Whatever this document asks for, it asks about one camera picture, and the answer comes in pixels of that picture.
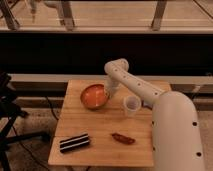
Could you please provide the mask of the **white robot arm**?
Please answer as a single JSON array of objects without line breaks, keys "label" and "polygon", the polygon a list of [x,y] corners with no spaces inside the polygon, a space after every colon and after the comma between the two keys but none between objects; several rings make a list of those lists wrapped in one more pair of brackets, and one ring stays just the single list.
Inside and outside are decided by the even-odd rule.
[{"label": "white robot arm", "polygon": [[198,114],[192,100],[181,92],[163,90],[128,72],[126,59],[107,62],[107,90],[119,83],[152,108],[154,171],[205,171]]}]

